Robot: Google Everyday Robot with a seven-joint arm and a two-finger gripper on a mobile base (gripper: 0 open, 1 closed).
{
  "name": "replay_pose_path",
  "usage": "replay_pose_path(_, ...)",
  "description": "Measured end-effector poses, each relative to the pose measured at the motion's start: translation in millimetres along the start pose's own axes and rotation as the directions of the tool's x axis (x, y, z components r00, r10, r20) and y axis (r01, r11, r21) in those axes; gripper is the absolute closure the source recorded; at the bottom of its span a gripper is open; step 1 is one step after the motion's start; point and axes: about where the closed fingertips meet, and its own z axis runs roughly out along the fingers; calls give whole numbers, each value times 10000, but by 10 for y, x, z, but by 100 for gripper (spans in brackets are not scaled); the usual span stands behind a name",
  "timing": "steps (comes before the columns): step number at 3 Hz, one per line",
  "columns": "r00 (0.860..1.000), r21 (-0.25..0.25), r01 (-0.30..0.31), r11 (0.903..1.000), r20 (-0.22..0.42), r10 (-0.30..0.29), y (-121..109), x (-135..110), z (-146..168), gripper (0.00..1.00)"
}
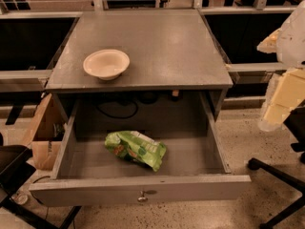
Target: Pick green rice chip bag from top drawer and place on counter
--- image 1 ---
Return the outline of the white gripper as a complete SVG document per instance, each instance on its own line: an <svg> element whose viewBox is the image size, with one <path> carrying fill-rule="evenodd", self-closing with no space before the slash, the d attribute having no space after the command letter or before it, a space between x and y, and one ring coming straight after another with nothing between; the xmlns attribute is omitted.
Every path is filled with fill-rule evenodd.
<svg viewBox="0 0 305 229"><path fill-rule="evenodd" d="M280 29L269 34L256 49L264 53L276 52L277 60L288 67L301 67L305 61L305 1L295 8ZM277 129L304 100L304 70L289 69L282 75L274 74L261 108L259 129L265 132Z"/></svg>

